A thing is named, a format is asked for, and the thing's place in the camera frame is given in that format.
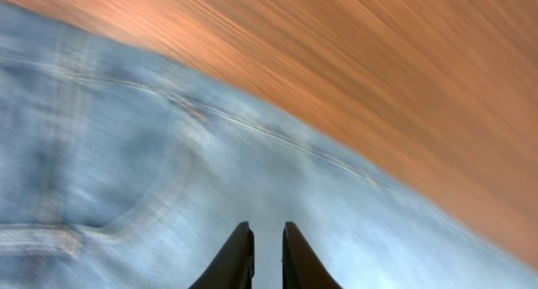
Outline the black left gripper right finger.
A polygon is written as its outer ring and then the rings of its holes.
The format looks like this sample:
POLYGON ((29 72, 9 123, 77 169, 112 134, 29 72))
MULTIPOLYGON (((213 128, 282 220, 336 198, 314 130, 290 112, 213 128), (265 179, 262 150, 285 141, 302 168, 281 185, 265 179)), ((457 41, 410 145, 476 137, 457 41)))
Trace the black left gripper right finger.
POLYGON ((282 234, 282 288, 341 289, 293 222, 282 234))

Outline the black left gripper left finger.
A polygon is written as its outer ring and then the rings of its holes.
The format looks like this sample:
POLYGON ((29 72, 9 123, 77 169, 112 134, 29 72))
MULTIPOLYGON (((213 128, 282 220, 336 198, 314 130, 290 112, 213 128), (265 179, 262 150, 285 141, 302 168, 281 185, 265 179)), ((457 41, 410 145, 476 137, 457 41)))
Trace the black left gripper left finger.
POLYGON ((189 289, 251 289, 254 275, 254 234, 241 222, 189 289))

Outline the light blue denim jeans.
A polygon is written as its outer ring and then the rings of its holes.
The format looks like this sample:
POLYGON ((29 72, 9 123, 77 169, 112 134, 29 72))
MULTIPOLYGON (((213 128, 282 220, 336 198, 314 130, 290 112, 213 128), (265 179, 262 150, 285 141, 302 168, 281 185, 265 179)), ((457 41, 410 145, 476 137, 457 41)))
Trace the light blue denim jeans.
POLYGON ((1 285, 187 288, 235 226, 258 288, 299 226, 345 288, 537 274, 369 160, 162 55, 1 5, 1 285))

